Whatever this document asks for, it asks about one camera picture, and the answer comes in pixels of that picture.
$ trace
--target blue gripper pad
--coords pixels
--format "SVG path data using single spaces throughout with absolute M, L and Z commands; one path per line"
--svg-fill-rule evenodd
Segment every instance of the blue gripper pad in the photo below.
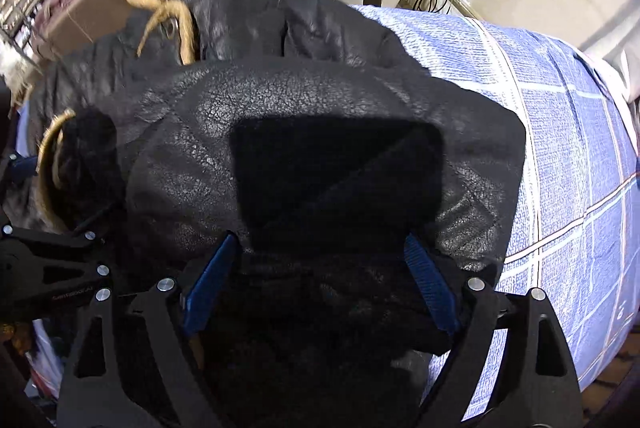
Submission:
M 207 326 L 216 298 L 240 251 L 238 238 L 228 231 L 208 261 L 194 261 L 178 279 L 182 288 L 182 329 L 187 337 Z

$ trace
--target metal screw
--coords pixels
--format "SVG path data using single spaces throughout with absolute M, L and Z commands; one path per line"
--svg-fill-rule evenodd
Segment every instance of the metal screw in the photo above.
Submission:
M 533 298 L 533 300 L 538 300 L 542 302 L 542 300 L 546 298 L 546 294 L 544 291 L 542 291 L 542 289 L 540 289 L 540 287 L 534 287 L 531 290 L 531 297 Z
M 98 300 L 98 302 L 104 302 L 110 296 L 111 296 L 111 289 L 107 289 L 106 287 L 104 287 L 103 289 L 100 289 L 98 293 L 95 294 L 95 299 Z
M 466 284 L 469 286 L 469 289 L 473 291 L 482 291 L 484 289 L 484 282 L 481 278 L 471 277 L 466 281 Z
M 171 291 L 174 288 L 175 281 L 173 278 L 162 278 L 161 281 L 158 282 L 158 291 Z

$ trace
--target tan drawstring cord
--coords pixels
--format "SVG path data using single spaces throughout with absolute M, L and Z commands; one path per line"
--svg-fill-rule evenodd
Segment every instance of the tan drawstring cord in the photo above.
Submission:
M 160 23 L 168 18 L 175 17 L 178 21 L 180 33 L 180 59 L 183 65 L 195 62 L 193 20 L 188 6 L 181 0 L 126 0 L 134 8 L 152 11 L 145 27 L 145 32 L 140 40 L 137 55 L 140 56 L 145 46 L 146 39 Z M 44 134 L 38 150 L 38 182 L 36 187 L 36 205 L 41 213 L 52 225 L 60 230 L 66 230 L 64 222 L 56 214 L 52 194 L 60 189 L 58 178 L 57 154 L 62 144 L 62 127 L 66 121 L 76 116 L 73 110 L 68 109 L 62 115 L 56 116 Z
M 180 59 L 183 65 L 195 62 L 195 47 L 193 20 L 188 6 L 181 0 L 126 0 L 134 8 L 149 10 L 154 12 L 146 24 L 145 33 L 140 40 L 138 56 L 145 47 L 146 39 L 161 22 L 170 17 L 175 17 L 178 21 L 178 31 L 180 33 Z
M 56 146 L 62 143 L 62 126 L 76 116 L 68 109 L 60 116 L 55 116 L 44 133 L 42 143 L 38 149 L 38 181 L 36 186 L 36 206 L 45 218 L 61 231 L 66 230 L 64 222 L 58 217 L 54 209 L 52 193 L 55 186 L 60 186 L 56 163 L 56 153 L 60 151 Z

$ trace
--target black fabric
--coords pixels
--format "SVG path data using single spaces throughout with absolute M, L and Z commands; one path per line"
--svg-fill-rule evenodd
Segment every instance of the black fabric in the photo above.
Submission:
M 135 12 L 34 89 L 31 148 L 54 115 L 78 113 L 56 153 L 58 214 L 73 229 L 118 202 L 100 227 L 150 278 L 238 233 L 245 254 L 205 346 L 241 426 L 407 422 L 424 380 L 398 361 L 450 338 L 404 240 L 420 238 L 458 299 L 468 275 L 495 283 L 524 127 L 341 2 L 184 1 L 194 65 L 178 65 L 170 20 L 136 59 L 149 14 Z
M 7 147 L 12 147 L 10 135 L 15 134 L 11 126 L 12 115 L 12 95 L 11 89 L 7 87 L 4 75 L 0 74 L 0 150 L 4 151 Z

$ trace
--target blue plaid bedsheet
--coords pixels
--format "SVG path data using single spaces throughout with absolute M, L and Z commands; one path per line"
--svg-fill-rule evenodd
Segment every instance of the blue plaid bedsheet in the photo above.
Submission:
M 526 161 L 498 289 L 546 290 L 581 388 L 618 352 L 640 301 L 640 165 L 597 73 L 567 44 L 471 18 L 357 8 L 393 30 L 433 76 L 514 111 Z M 497 331 L 466 416 L 484 411 L 502 358 Z M 434 358 L 433 384 L 446 357 Z

